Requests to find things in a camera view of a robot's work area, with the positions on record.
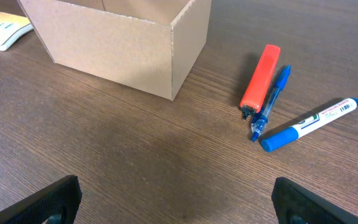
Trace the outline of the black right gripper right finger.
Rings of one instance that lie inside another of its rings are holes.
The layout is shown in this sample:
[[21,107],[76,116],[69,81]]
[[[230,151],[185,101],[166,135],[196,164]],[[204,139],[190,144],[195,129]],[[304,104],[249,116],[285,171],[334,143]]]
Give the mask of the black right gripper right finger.
[[298,185],[278,177],[272,202],[279,224],[358,224],[358,217]]

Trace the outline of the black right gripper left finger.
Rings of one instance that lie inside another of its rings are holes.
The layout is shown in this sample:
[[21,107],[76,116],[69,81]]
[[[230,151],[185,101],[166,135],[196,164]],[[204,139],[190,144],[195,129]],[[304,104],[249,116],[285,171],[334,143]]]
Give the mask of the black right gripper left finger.
[[81,198],[78,177],[68,175],[0,211],[0,224],[73,224]]

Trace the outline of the orange highlighter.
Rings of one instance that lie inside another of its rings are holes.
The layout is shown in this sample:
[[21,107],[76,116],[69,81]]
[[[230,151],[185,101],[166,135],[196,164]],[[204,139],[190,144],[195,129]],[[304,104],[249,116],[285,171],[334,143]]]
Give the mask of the orange highlighter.
[[275,71],[281,48],[268,44],[265,46],[255,71],[240,102],[242,119],[260,112],[267,90]]

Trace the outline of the brown cardboard box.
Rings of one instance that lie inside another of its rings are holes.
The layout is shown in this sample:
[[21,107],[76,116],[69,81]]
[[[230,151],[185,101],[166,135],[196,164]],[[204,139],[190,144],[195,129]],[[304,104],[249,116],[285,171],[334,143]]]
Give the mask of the brown cardboard box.
[[211,0],[19,0],[60,65],[173,100],[207,39]]

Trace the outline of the yellow sticky note pad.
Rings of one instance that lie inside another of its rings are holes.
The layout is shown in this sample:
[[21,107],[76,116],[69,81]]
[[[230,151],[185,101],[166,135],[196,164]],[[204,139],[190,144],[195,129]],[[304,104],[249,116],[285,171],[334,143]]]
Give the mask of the yellow sticky note pad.
[[0,12],[0,51],[6,51],[32,29],[27,17]]

